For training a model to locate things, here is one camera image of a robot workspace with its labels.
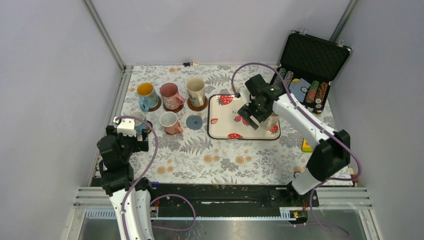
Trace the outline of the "cream mug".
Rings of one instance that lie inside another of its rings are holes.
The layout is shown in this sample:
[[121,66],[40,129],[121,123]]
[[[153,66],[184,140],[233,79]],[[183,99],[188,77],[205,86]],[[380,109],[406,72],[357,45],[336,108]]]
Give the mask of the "cream mug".
[[206,85],[202,78],[193,77],[186,82],[189,101],[195,108],[200,108],[205,104]]
[[260,127],[266,131],[271,130],[274,125],[279,121],[280,116],[278,114],[272,113],[266,120],[260,123]]

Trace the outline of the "blue floral mug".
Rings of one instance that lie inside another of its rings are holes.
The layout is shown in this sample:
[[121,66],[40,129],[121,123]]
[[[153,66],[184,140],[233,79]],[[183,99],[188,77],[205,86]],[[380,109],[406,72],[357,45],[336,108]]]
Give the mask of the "blue floral mug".
[[[130,113],[129,116],[135,117],[137,119],[142,119],[143,121],[146,120],[146,116],[141,111],[134,111],[134,112]],[[134,123],[135,123],[134,129],[136,131],[136,136],[140,137],[142,135],[142,130],[147,130],[148,127],[145,123],[143,123],[143,122],[141,122],[137,119],[133,119]]]

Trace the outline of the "yellow inside blue mug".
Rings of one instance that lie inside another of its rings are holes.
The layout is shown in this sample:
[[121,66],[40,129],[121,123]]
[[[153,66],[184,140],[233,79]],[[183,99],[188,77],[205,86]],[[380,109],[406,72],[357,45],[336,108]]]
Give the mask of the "yellow inside blue mug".
[[143,112],[153,112],[160,106],[160,98],[151,83],[142,83],[137,87],[139,107]]

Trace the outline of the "pink small mug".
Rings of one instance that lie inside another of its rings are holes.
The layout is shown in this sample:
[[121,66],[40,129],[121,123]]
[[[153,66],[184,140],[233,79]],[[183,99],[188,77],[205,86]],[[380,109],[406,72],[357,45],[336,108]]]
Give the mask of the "pink small mug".
[[159,123],[168,135],[182,134],[184,132],[178,116],[172,111],[164,112],[159,118]]

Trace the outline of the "cream mug front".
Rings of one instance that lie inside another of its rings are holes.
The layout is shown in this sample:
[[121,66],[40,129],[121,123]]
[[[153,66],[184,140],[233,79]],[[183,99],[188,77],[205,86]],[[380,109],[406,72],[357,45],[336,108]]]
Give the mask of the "cream mug front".
[[186,82],[189,101],[195,108],[200,108],[205,104],[206,85],[202,78],[193,77]]

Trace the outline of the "pink large mug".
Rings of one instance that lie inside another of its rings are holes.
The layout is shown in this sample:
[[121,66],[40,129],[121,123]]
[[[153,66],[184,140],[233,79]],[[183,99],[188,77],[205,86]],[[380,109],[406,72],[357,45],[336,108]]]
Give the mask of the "pink large mug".
[[160,88],[160,94],[162,96],[163,103],[165,103],[165,101],[169,101],[174,103],[184,102],[185,104],[184,97],[179,93],[179,89],[174,83],[169,82],[162,85]]

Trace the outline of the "grey blue coaster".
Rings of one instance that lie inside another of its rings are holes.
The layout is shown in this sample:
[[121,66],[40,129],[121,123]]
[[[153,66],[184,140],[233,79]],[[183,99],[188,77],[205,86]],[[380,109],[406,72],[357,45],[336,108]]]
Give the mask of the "grey blue coaster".
[[200,130],[203,126],[203,119],[199,115],[190,115],[187,117],[185,124],[191,130]]

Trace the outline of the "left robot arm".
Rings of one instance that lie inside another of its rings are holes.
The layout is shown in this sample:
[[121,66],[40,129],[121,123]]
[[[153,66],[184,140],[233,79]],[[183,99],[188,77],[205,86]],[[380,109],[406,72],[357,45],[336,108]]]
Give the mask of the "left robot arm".
[[143,177],[135,187],[134,169],[130,164],[133,153],[149,150],[148,132],[141,131],[141,140],[125,136],[108,125],[106,135],[96,144],[101,161],[99,171],[101,187],[112,204],[122,240],[154,239],[150,217],[150,204],[155,192],[150,181]]

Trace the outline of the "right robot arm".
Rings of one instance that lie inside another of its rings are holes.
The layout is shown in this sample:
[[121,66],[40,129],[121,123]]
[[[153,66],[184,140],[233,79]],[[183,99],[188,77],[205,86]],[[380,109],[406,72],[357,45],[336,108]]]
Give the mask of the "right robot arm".
[[238,114],[254,129],[272,113],[286,120],[307,143],[313,153],[306,164],[306,170],[290,182],[287,201],[293,206],[301,205],[310,190],[328,180],[351,162],[347,149],[350,135],[325,125],[302,106],[282,82],[269,84],[257,74],[245,82],[237,97],[244,105]]

